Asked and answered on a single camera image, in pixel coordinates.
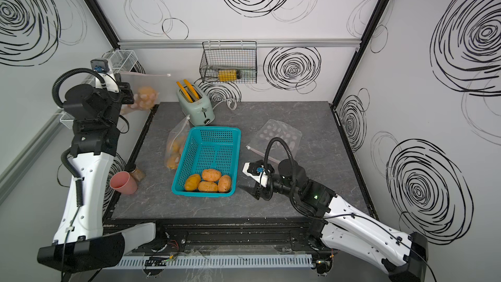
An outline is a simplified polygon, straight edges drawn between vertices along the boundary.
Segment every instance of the mint green toaster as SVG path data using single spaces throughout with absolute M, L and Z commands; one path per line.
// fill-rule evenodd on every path
M 195 102 L 190 103 L 185 95 L 181 92 L 180 89 L 177 90 L 177 99 L 179 100 L 179 104 L 181 105 L 181 109 L 183 110 L 185 116 L 190 115 L 189 121 L 196 127 L 204 126 L 212 121 L 214 121 L 214 111 L 212 110 L 212 103 L 205 94 L 197 85 L 193 85 L 193 88 L 197 91 L 200 96 L 200 99 L 196 99 L 192 97 Z

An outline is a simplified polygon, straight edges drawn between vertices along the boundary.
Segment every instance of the plastic bag of potatoes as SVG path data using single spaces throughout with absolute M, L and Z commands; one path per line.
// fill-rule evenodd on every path
M 188 115 L 170 131 L 167 146 L 165 147 L 165 166 L 169 169 L 177 169 L 177 166 L 179 166 L 179 160 L 181 160 L 189 130 Z

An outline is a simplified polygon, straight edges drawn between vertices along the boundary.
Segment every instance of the teal plastic basket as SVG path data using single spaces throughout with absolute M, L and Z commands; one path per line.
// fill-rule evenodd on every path
M 227 197 L 236 189 L 238 155 L 241 132 L 238 128 L 194 127 L 189 131 L 179 166 L 177 167 L 172 193 L 195 197 Z M 202 175 L 205 169 L 216 169 L 231 177 L 231 190 L 227 193 L 204 193 L 184 190 L 186 179 L 195 173 Z

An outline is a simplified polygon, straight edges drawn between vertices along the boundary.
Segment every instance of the gray countertop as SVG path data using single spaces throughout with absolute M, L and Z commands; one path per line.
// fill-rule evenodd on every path
M 241 168 L 245 162 L 262 159 L 248 150 L 256 132 L 269 120 L 290 124 L 303 133 L 295 160 L 310 179 L 340 194 L 367 213 L 362 193 L 351 167 L 334 117 L 327 102 L 245 102 L 236 110 L 219 105 L 213 126 L 240 128 L 241 147 L 237 185 L 254 186 Z M 174 170 L 164 166 L 165 145 L 171 129 L 184 117 L 179 103 L 160 103 L 139 152 L 136 165 L 146 173 L 133 195 L 121 195 L 113 218 L 193 218 L 193 217 L 290 217 L 301 216 L 284 195 L 270 201 L 255 200 L 237 188 L 229 197 L 186 197 L 171 191 Z

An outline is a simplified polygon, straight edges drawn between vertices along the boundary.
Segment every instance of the plastic bag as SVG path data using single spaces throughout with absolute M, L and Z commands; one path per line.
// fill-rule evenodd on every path
M 122 81 L 130 84 L 134 94 L 134 103 L 122 106 L 120 114 L 126 115 L 135 110 L 150 110 L 160 102 L 159 92 L 155 90 L 154 85 L 158 85 L 159 79 L 166 75 L 149 75 L 136 72 L 120 72 Z
M 189 115 L 187 115 L 170 131 L 165 148 L 165 166 L 169 169 L 177 169 L 189 130 Z
M 268 122 L 255 134 L 253 139 L 247 144 L 247 149 L 252 150 L 254 153 L 264 157 L 266 147 L 273 137 L 282 138 L 289 149 L 292 156 L 295 157 L 299 149 L 299 142 L 303 134 L 297 128 L 293 128 L 287 123 L 269 119 Z M 279 142 L 274 142 L 268 155 L 268 160 L 280 163 L 280 161 L 287 159 L 287 153 Z

